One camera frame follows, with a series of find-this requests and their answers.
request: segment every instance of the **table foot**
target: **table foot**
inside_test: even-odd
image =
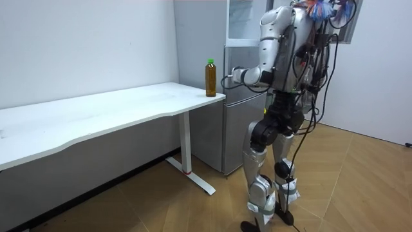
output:
[[[205,190],[206,193],[209,195],[212,195],[216,190],[214,187],[212,187],[210,184],[208,184],[206,181],[201,179],[199,176],[194,174],[193,172],[190,172],[189,174],[186,174],[182,170],[182,164],[180,164],[177,160],[175,160],[172,157],[169,157],[166,159],[167,162],[172,164],[175,168],[179,169],[183,174],[185,174],[186,177],[189,177],[193,182],[195,182],[197,185],[199,185],[202,189]]]

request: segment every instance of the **glass panel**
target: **glass panel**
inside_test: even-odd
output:
[[[260,39],[260,19],[267,0],[229,0],[229,39]]]

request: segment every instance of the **humanoid robot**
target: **humanoid robot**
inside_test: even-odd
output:
[[[274,213],[286,224],[294,224],[288,205],[300,195],[294,177],[295,155],[293,160],[287,156],[294,136],[299,134],[304,114],[312,113],[306,134],[315,126],[312,121],[316,122],[319,113],[315,111],[317,94],[326,83],[329,85],[330,43],[333,36],[338,39],[338,35],[326,33],[331,16],[317,20],[310,17],[309,10],[308,6],[295,5],[265,13],[260,23],[259,65],[251,69],[234,68],[228,76],[251,91],[257,91],[254,87],[264,87],[266,91],[273,89],[275,94],[265,118],[250,123],[243,143],[249,194],[247,207],[253,212],[256,223],[242,222],[244,232],[271,231],[268,221]],[[272,145],[275,159],[273,182],[260,174],[269,145]]]

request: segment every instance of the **robot leg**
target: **robot leg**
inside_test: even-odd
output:
[[[249,125],[243,143],[243,168],[248,184],[249,201],[247,206],[254,214],[256,225],[242,222],[243,232],[269,232],[269,220],[273,217],[276,204],[276,192],[272,189],[272,181],[260,174],[260,169],[265,162],[267,149],[255,150],[251,146],[252,132],[258,122]]]
[[[274,184],[279,197],[279,202],[276,202],[276,214],[289,226],[294,224],[294,217],[289,212],[288,205],[300,197],[296,188],[296,179],[294,178],[295,167],[287,159],[293,139],[293,135],[278,135],[272,146],[275,158]]]

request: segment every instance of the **black joint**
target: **black joint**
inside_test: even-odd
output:
[[[260,174],[260,176],[270,184],[270,187],[273,187],[272,180],[269,177],[267,177],[266,175],[262,175],[262,174]]]
[[[262,152],[266,146],[275,141],[276,137],[276,122],[271,119],[260,120],[252,131],[250,146],[254,150]]]
[[[278,177],[286,180],[289,176],[290,168],[288,164],[283,161],[277,162],[275,163],[275,173]]]
[[[265,84],[272,84],[273,74],[267,71],[263,71],[261,74],[260,82]]]
[[[240,81],[241,81],[242,83],[245,83],[245,75],[246,75],[246,72],[247,72],[247,71],[244,71],[244,72],[242,72],[242,73],[240,74]]]

